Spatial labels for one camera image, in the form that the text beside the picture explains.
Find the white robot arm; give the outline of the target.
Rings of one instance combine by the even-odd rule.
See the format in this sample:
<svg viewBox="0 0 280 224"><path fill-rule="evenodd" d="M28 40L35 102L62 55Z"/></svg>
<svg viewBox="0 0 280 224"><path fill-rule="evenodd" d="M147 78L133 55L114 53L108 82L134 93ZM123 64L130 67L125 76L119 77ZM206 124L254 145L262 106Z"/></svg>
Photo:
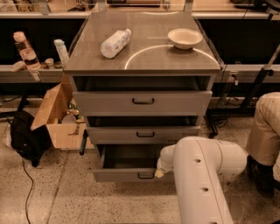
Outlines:
<svg viewBox="0 0 280 224"><path fill-rule="evenodd" d="M236 143L188 136L160 151L155 176L173 172L181 224L234 224L219 176L238 175L246 163Z"/></svg>

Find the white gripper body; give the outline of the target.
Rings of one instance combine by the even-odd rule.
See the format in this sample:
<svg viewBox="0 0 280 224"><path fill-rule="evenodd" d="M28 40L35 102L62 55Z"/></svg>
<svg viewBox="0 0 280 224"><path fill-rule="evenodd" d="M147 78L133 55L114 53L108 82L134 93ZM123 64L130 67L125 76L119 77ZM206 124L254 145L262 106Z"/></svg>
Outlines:
<svg viewBox="0 0 280 224"><path fill-rule="evenodd" d="M170 172L173 168L173 156L175 145L165 146L160 151L160 157L157 161L157 170L161 173Z"/></svg>

